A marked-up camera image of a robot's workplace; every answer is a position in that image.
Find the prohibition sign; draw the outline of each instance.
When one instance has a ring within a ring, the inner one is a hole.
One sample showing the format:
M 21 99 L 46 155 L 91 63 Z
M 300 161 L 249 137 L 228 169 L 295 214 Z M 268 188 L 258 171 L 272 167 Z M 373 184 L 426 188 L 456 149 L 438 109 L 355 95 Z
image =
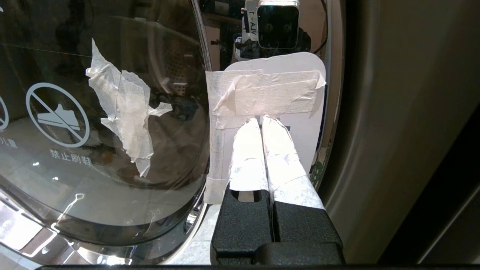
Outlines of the prohibition sign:
M 60 117 L 56 112 L 54 112 L 54 110 L 52 110 L 52 108 L 50 108 L 39 96 L 37 96 L 35 94 L 35 90 L 41 88 L 41 87 L 47 87 L 47 88 L 52 88 L 54 90 L 57 90 L 59 92 L 61 92 L 62 94 L 66 95 L 71 101 L 73 101 L 73 103 L 78 107 L 78 109 L 80 110 L 80 113 L 82 114 L 82 117 L 84 118 L 84 122 L 85 122 L 85 134 L 84 136 L 80 136 L 76 131 L 74 131 L 70 125 L 68 125 L 63 119 L 62 117 Z M 53 138 L 52 136 L 50 136 L 47 132 L 45 132 L 45 130 L 42 129 L 42 127 L 38 124 L 37 120 L 35 119 L 33 113 L 32 113 L 32 109 L 30 107 L 30 99 L 31 98 L 34 98 L 36 99 L 38 102 L 40 102 L 40 104 L 42 104 L 43 107 L 45 107 L 45 109 L 48 110 L 49 113 L 51 113 L 52 115 L 57 115 L 58 116 L 58 119 L 62 122 L 62 127 L 68 129 L 73 136 L 75 136 L 77 139 L 79 139 L 80 141 L 78 143 L 74 143 L 74 144 L 67 144 L 67 143 L 64 143 L 64 142 L 61 142 L 55 138 Z M 82 145 L 85 144 L 85 142 L 87 142 L 88 140 L 88 136 L 90 135 L 90 125 L 88 124 L 88 119 L 87 119 L 87 115 L 85 114 L 85 111 L 83 110 L 82 106 L 80 106 L 80 104 L 78 103 L 78 101 L 72 96 L 70 95 L 70 93 L 68 93 L 67 91 L 65 91 L 63 88 L 59 87 L 59 86 L 56 86 L 54 84 L 49 84 L 49 83 L 37 83 L 37 84 L 34 84 L 30 87 L 30 89 L 28 89 L 27 91 L 27 96 L 25 98 L 25 101 L 26 101 L 26 106 L 27 106 L 27 110 L 28 110 L 28 114 L 30 115 L 30 118 L 32 119 L 33 123 L 35 124 L 35 126 L 43 133 L 43 135 L 45 135 L 48 139 L 50 139 L 52 142 L 56 143 L 56 144 L 59 144 L 61 146 L 65 146 L 65 147 L 70 147 L 70 148 L 75 148 L 75 147 L 80 147 Z
M 5 102 L 3 102 L 3 99 L 0 97 L 0 104 L 3 107 L 3 111 L 5 112 L 5 119 L 2 119 L 0 117 L 0 130 L 4 130 L 8 126 L 8 111 L 7 111 L 7 106 L 5 105 Z

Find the cable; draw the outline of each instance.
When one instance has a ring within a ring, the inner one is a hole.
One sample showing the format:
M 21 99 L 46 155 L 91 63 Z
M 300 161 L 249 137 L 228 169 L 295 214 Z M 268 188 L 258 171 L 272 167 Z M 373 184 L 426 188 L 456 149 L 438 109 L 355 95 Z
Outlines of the cable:
M 318 52 L 320 52 L 324 47 L 325 45 L 327 44 L 327 39 L 328 39 L 328 16 L 327 16 L 327 5 L 325 4 L 325 0 L 320 0 L 322 1 L 322 6 L 324 7 L 324 11 L 325 11 L 325 23 L 326 23 L 326 26 L 327 26 L 327 34 L 325 36 L 325 40 L 322 42 L 322 44 L 320 45 L 320 47 L 318 47 L 318 49 L 316 49 L 313 53 L 314 54 L 317 54 Z

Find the shoe icon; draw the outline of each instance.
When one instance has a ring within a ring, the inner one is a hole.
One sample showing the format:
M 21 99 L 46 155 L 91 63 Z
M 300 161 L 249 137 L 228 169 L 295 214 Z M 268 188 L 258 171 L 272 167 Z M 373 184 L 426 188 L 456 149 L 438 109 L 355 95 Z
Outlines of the shoe icon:
M 78 126 L 78 121 L 75 118 L 75 113 L 72 110 L 64 110 L 62 105 L 59 104 L 55 113 L 39 113 L 37 115 L 37 120 L 39 123 L 53 125 L 58 127 L 67 128 L 65 123 L 71 127 L 73 130 L 80 130 Z

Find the camera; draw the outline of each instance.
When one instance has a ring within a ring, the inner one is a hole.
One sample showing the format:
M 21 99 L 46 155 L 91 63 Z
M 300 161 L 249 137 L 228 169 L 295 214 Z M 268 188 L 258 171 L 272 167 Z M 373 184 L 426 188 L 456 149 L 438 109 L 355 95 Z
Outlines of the camera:
M 264 49 L 293 49 L 299 35 L 299 0 L 246 0 L 243 40 Z

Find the washing machine door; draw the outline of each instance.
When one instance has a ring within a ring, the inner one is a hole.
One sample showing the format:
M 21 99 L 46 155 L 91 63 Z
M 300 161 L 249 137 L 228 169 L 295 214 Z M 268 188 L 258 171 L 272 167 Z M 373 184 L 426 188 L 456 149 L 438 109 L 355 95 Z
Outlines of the washing machine door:
M 42 264 L 166 259 L 208 165 L 191 2 L 0 7 L 0 241 Z

